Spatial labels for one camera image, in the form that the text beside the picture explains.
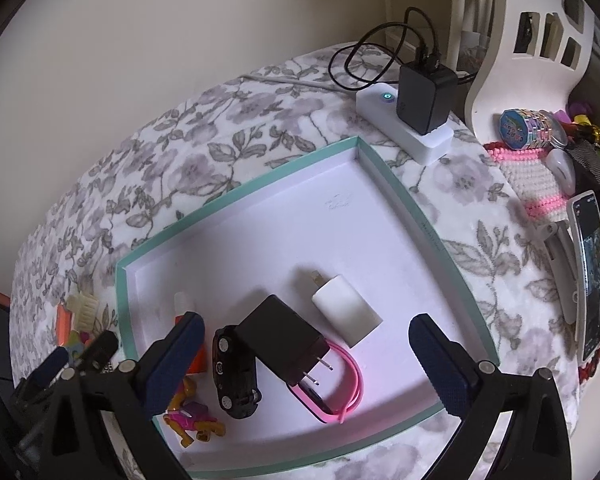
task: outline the pink wristband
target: pink wristband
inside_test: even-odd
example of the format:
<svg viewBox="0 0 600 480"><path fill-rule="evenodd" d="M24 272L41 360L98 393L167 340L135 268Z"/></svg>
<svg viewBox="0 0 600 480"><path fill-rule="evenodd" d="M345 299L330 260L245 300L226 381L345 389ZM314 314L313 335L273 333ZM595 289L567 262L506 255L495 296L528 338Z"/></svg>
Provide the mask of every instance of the pink wristband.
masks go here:
<svg viewBox="0 0 600 480"><path fill-rule="evenodd" d="M342 357L343 361L347 364L350 370L353 371L354 375L354 384L351 388L349 397L345 405L339 410L332 410L327 404L322 400L322 398L310 387L305 386L302 383L296 384L296 386L288 386L291 393L293 393L300 402L302 402L305 407L312 412L318 420L324 422L325 424L329 424L331 422L339 422L342 424L344 422L344 418L349 415L349 413L353 412L360 401L362 400L362 393L364 383L362 380L362 372L360 371L360 367L353 359L353 357L341 346L337 345L333 341L329 341L325 339L329 347Z"/></svg>

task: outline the tablecloth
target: tablecloth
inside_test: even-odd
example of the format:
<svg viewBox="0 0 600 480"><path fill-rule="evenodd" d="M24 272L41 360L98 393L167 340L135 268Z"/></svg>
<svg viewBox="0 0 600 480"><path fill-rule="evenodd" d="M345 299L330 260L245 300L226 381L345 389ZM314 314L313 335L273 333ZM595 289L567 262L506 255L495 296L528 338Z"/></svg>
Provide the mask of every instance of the tablecloth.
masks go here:
<svg viewBox="0 0 600 480"><path fill-rule="evenodd" d="M254 74L328 84L326 66L335 49ZM371 76L387 59L369 47L354 68ZM396 69L387 73L389 79L395 75ZM331 142L361 136L378 150L444 240L491 330L501 370L531 374L538 367L550 368L573 429L577 362L548 262L532 241L532 225L500 169L464 124L452 119L450 153L423 168L356 115L350 94L239 77L167 110L89 168L23 243L11 297L14 380L29 374L55 347L56 304L68 294L96 295L96 332L118 329L114 269L133 248L249 179ZM119 351L115 360L122 357ZM440 412L367 449L273 476L419 479L457 425L456 418ZM500 424L491 437L474 478L486 474L503 428ZM117 431L115 424L112 431ZM128 450L120 442L116 448L129 478L141 478Z"/></svg>

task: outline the black charger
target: black charger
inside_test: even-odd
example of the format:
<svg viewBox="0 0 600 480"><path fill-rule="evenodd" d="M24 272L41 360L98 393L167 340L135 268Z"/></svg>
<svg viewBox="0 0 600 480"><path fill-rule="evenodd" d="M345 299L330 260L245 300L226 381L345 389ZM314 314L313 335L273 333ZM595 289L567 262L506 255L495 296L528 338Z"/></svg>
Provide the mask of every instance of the black charger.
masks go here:
<svg viewBox="0 0 600 480"><path fill-rule="evenodd" d="M296 386L329 351L324 336L275 295L234 329L234 334L289 386Z"/></svg>
<svg viewBox="0 0 600 480"><path fill-rule="evenodd" d="M396 113L421 135L446 123L456 100L458 76L436 62L416 59L400 67Z"/></svg>

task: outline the pink yarn stripe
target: pink yarn stripe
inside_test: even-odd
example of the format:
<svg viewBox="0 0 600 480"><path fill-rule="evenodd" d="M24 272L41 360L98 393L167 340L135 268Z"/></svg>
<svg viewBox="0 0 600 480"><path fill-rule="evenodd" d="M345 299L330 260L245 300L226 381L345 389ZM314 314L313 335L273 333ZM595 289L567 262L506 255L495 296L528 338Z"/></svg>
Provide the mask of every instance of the pink yarn stripe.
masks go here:
<svg viewBox="0 0 600 480"><path fill-rule="evenodd" d="M525 210L531 218L539 219L565 207L568 199L569 197L563 194L547 196L542 200L526 202Z"/></svg>
<svg viewBox="0 0 600 480"><path fill-rule="evenodd" d="M533 148L531 150L510 150L509 148L491 148L487 150L491 158L496 162L504 160L539 160L545 158L547 150L544 148Z"/></svg>

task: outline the tray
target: tray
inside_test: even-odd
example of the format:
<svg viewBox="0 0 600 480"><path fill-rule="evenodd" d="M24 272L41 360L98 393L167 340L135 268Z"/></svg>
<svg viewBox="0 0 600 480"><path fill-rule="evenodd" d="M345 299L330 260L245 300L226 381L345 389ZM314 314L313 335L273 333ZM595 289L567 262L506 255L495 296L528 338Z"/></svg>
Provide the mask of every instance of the tray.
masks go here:
<svg viewBox="0 0 600 480"><path fill-rule="evenodd" d="M340 342L311 302L312 270L326 278L344 275L384 319L351 351L365 380L362 403L343 424L322 424L258 362L262 400L253 416L234 420L218 405L211 372L196 375L198 399L226 424L226 436L182 449L155 418L192 476L250 476L323 462L439 411L407 338L411 318L421 312L473 358L498 362L475 300L435 230L358 137L241 185L123 258L116 293L125 354L137 359L173 327L173 296L181 290L205 320L208 350L216 329L239 323L269 294ZM331 352L325 359L335 370L318 364L311 374L328 398L337 396L344 371Z"/></svg>

